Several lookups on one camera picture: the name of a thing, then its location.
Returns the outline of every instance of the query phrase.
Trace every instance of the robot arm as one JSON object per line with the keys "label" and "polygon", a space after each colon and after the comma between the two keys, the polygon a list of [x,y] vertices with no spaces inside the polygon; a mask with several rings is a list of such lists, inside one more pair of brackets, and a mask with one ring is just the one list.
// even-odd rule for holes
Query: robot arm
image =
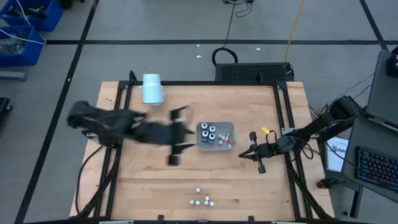
{"label": "robot arm", "polygon": [[169,145],[172,153],[169,155],[169,165],[178,165],[177,155],[194,144],[183,144],[186,134],[194,132],[185,128],[181,121],[180,111],[186,107],[170,112],[170,124],[147,122],[147,114],[132,110],[102,110],[88,104],[87,101],[77,101],[69,112],[67,123],[73,128],[83,128],[87,137],[98,137],[102,146],[118,147],[121,139],[133,139],[137,142]]}
{"label": "robot arm", "polygon": [[290,150],[300,150],[303,142],[308,142],[311,135],[328,129],[341,121],[351,120],[360,111],[359,105],[350,96],[342,96],[335,100],[330,106],[326,106],[326,111],[320,114],[314,121],[304,128],[295,129],[290,133],[282,135],[276,139],[275,143],[258,144],[256,133],[251,132],[249,137],[252,141],[249,149],[239,155],[240,158],[250,159],[259,163],[259,173],[265,174],[266,168],[262,164],[262,158],[288,153]]}

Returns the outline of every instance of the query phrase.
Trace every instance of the keyboard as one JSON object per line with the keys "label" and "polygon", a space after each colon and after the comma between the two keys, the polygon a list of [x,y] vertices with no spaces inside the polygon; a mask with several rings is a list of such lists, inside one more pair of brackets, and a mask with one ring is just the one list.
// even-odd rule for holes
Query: keyboard
{"label": "keyboard", "polygon": [[398,159],[362,146],[356,150],[355,178],[398,192]]}

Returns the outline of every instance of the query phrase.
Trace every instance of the yellow cable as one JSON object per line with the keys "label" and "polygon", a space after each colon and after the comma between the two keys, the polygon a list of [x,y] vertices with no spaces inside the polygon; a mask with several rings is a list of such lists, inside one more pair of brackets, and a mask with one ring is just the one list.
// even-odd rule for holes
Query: yellow cable
{"label": "yellow cable", "polygon": [[299,12],[298,12],[298,14],[297,14],[296,21],[294,21],[294,25],[293,25],[292,32],[290,33],[289,42],[287,43],[287,48],[286,48],[285,62],[287,61],[287,55],[289,54],[290,42],[291,42],[292,39],[293,39],[293,34],[294,34],[294,31],[296,30],[296,27],[297,27],[297,22],[299,21],[299,18],[300,18],[300,16],[301,16],[301,13],[303,12],[304,4],[305,4],[305,0],[303,0],[303,1],[301,2],[300,10],[299,10]]}

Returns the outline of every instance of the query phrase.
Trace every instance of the desk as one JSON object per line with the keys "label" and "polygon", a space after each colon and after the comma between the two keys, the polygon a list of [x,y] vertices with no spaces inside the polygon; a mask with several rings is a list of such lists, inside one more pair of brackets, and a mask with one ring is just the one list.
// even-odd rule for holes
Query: desk
{"label": "desk", "polygon": [[[102,83],[98,107],[113,109],[117,86],[117,82]],[[170,147],[125,140],[112,219],[156,220],[158,215],[164,215],[165,220],[247,220],[248,216],[258,221],[295,219],[284,157],[264,159],[266,174],[258,173],[257,163],[238,157],[250,146],[251,131],[257,132],[259,142],[265,141],[263,126],[280,136],[271,86],[167,85],[164,90],[166,101],[154,108],[142,104],[141,91],[133,86],[130,109],[147,110],[151,120],[166,123],[170,109],[190,105],[195,112],[189,126],[191,130],[202,121],[230,121],[235,125],[236,146],[230,152],[213,153],[201,152],[193,146],[180,155],[178,167],[169,167]],[[288,83],[288,91],[295,124],[303,127],[311,122],[303,84]],[[187,140],[196,142],[195,138],[192,135]],[[315,141],[310,144],[318,150]],[[97,143],[88,141],[85,159],[97,148]],[[80,207],[97,189],[103,157],[104,150],[87,163],[82,173]],[[316,154],[313,160],[303,157],[303,168],[309,191],[325,211],[334,216],[329,191],[316,186],[316,182],[325,177],[320,157]],[[201,194],[195,192],[197,187],[202,189]],[[214,207],[189,204],[192,199],[203,203],[206,195],[214,201]],[[107,198],[108,191],[104,193],[101,214],[104,214]],[[72,205],[70,215],[76,214],[74,208]],[[303,206],[300,211],[303,217]]]}

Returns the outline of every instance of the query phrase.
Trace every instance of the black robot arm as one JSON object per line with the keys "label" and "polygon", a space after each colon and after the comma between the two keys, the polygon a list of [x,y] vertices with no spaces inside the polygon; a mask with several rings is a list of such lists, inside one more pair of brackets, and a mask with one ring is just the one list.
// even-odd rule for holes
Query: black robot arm
{"label": "black robot arm", "polygon": [[168,145],[172,147],[169,165],[178,165],[178,154],[194,144],[184,144],[187,134],[194,134],[184,123],[178,121],[181,110],[170,111],[169,124],[147,122],[147,114],[132,110],[102,110],[77,101],[69,112],[67,122],[73,128],[83,128],[82,133],[89,137],[98,137],[99,144],[106,147],[120,146],[122,139],[137,142]]}

